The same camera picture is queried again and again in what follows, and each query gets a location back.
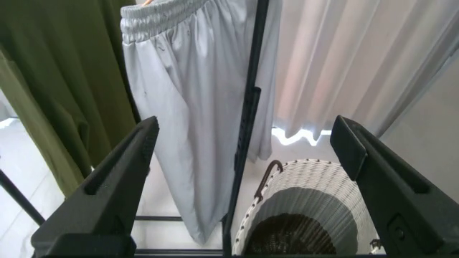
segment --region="brown handle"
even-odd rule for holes
[[[258,186],[258,190],[255,192],[255,195],[253,196],[254,198],[259,198],[258,202],[261,202],[263,200],[263,196],[261,195],[261,191],[263,190],[263,187],[265,187],[266,181],[268,180],[268,177],[271,174],[271,171],[274,167],[274,165],[278,165],[278,168],[280,169],[279,173],[282,173],[284,171],[284,168],[282,167],[282,163],[278,160],[271,161],[270,165],[268,168],[266,168],[265,175],[263,176],[260,185]]]

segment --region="green garment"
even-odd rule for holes
[[[127,4],[0,3],[0,88],[66,196],[136,124],[120,34]]]

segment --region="woven basket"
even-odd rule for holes
[[[241,222],[232,253],[368,254],[376,237],[359,188],[341,165],[305,159],[282,166],[273,161]]]

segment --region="wooden hanger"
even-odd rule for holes
[[[153,0],[146,0],[142,6],[148,6]]]

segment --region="white floor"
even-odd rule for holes
[[[329,144],[328,136],[322,136],[315,147],[304,138],[290,145],[282,145],[273,136],[273,154],[268,161],[246,162],[235,219],[232,224],[233,236],[247,207],[253,200],[253,195],[269,162],[273,159],[286,162],[300,158],[338,161]],[[48,218],[63,202],[64,196],[57,187],[51,172],[18,120],[0,129],[0,168],[44,218]],[[30,244],[30,237],[38,226],[2,188],[0,188],[0,204],[0,257],[31,257],[33,248]],[[143,187],[137,214],[179,215],[155,156],[151,161],[151,172]],[[182,222],[136,221],[132,236],[139,249],[222,248],[221,225],[214,230],[210,240],[203,247],[193,242]]]

